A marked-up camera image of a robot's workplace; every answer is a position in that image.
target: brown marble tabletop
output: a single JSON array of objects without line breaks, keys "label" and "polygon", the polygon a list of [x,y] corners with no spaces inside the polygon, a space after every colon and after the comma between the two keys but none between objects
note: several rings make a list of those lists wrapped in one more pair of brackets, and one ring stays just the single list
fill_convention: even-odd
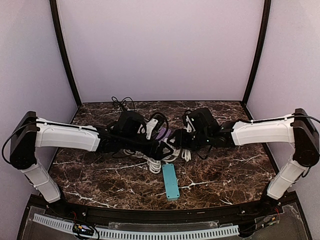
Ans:
[{"label": "brown marble tabletop", "polygon": [[[183,128],[185,110],[208,107],[219,123],[248,119],[236,101],[136,102],[148,119],[161,112],[171,130]],[[112,103],[85,103],[73,124],[106,126],[118,119]],[[200,151],[205,155],[206,149]],[[219,207],[258,200],[275,171],[261,144],[212,149],[207,160],[192,154],[189,162],[173,162],[180,198],[168,201],[162,172],[149,171],[146,160],[60,148],[49,171],[71,203],[134,210],[182,210]]]}]

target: teal box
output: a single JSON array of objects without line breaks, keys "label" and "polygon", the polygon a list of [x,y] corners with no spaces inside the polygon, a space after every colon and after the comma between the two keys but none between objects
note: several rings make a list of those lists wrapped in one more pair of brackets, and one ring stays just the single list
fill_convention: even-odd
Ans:
[{"label": "teal box", "polygon": [[175,166],[173,164],[162,165],[165,194],[168,201],[177,200],[180,197]]}]

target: black vertical pole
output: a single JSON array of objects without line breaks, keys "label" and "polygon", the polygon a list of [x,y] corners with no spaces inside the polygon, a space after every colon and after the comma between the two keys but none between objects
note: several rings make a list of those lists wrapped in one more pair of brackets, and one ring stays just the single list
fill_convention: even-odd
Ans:
[{"label": "black vertical pole", "polygon": [[52,14],[52,20],[53,20],[53,25],[54,25],[54,30],[55,30],[55,35],[56,39],[58,41],[59,49],[60,49],[60,54],[63,62],[63,66],[65,69],[66,76],[69,81],[69,85],[73,94],[73,98],[76,102],[76,105],[80,107],[82,105],[79,92],[76,86],[76,82],[74,79],[74,76],[71,71],[70,63],[69,63],[69,58],[67,55],[67,50],[66,50],[66,45],[64,41],[64,37],[62,34],[62,29],[61,29],[61,24],[60,24],[60,19],[59,19],[59,12],[58,12],[58,6],[57,6],[57,0],[50,0],[50,7],[51,7],[51,14]]},{"label": "black vertical pole", "polygon": [[242,99],[242,103],[245,104],[245,105],[248,103],[248,100],[249,100],[249,97],[250,97],[250,93],[251,93],[252,87],[254,85],[254,81],[255,81],[255,78],[256,78],[256,74],[257,74],[257,70],[258,70],[258,66],[259,66],[259,62],[260,62],[262,49],[264,47],[264,42],[265,42],[266,32],[267,32],[267,26],[268,26],[268,20],[269,20],[270,8],[271,8],[271,0],[264,0],[264,6],[263,6],[263,13],[262,13],[262,20],[261,20],[259,37],[258,37],[258,43],[256,45],[250,76],[249,76],[248,83],[246,85],[244,96],[243,96],[243,99]]}]

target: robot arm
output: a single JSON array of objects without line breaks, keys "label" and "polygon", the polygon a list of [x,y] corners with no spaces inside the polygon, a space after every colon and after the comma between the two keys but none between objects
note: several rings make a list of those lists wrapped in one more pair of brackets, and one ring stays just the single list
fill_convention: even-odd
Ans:
[{"label": "robot arm", "polygon": [[176,130],[169,143],[191,151],[205,146],[228,148],[252,143],[295,143],[294,155],[266,190],[268,197],[278,200],[304,171],[319,161],[319,133],[305,116],[306,112],[299,108],[294,114],[279,118],[238,120],[219,125],[209,109],[199,108],[184,116],[186,129]]},{"label": "robot arm", "polygon": [[108,127],[77,126],[38,118],[35,112],[30,111],[11,138],[10,164],[29,179],[48,203],[53,203],[61,199],[61,191],[36,158],[36,148],[62,147],[100,153],[128,149],[161,160],[173,153],[165,142],[151,140],[151,134],[163,122],[161,114],[145,124],[143,116],[124,111],[119,120]]}]

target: white perforated rail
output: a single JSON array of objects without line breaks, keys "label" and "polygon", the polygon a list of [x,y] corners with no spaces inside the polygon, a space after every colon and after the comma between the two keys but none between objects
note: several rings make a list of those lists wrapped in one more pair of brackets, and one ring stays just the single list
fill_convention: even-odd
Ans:
[{"label": "white perforated rail", "polygon": [[[36,213],[34,214],[33,221],[61,232],[73,234],[73,223],[71,221],[59,220]],[[239,234],[237,225],[208,230],[179,232],[120,231],[99,227],[96,229],[99,231],[100,239],[104,240],[210,240]],[[97,237],[98,235],[95,232],[92,238],[96,239]]]}]

